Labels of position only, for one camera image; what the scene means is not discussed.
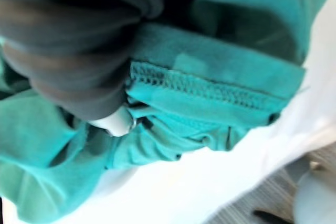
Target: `gray carpet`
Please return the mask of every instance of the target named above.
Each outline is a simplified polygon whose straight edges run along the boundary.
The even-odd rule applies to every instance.
[[[336,171],[336,143],[309,154],[311,160]],[[256,190],[216,213],[206,224],[262,224],[251,216],[255,209],[268,210],[292,220],[295,183],[285,170],[279,170]]]

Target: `dark gray fabric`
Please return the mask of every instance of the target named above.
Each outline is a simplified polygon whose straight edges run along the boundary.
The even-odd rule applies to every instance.
[[[104,118],[124,101],[137,24],[160,17],[164,5],[165,0],[0,0],[6,60],[77,117]]]

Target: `white surface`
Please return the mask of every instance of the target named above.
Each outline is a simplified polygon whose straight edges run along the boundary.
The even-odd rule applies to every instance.
[[[202,223],[294,158],[336,141],[336,0],[320,13],[302,92],[272,127],[251,131],[230,153],[201,150],[140,168],[123,187],[92,197],[57,224]],[[102,179],[106,183],[106,174]],[[5,224],[22,223],[4,202]]]

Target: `teal fabric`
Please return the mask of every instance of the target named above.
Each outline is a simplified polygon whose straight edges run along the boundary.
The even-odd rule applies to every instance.
[[[106,169],[231,150],[298,91],[323,2],[192,0],[180,17],[144,23],[127,81],[142,123],[120,138],[54,106],[1,62],[0,195],[21,219],[50,223],[80,206]]]

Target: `white object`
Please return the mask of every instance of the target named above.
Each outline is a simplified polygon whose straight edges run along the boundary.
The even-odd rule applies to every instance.
[[[312,170],[300,180],[294,200],[296,224],[335,224],[336,175],[328,170]]]
[[[90,121],[89,123],[107,130],[112,136],[118,137],[128,134],[137,124],[124,105],[120,106],[113,114],[106,118]]]

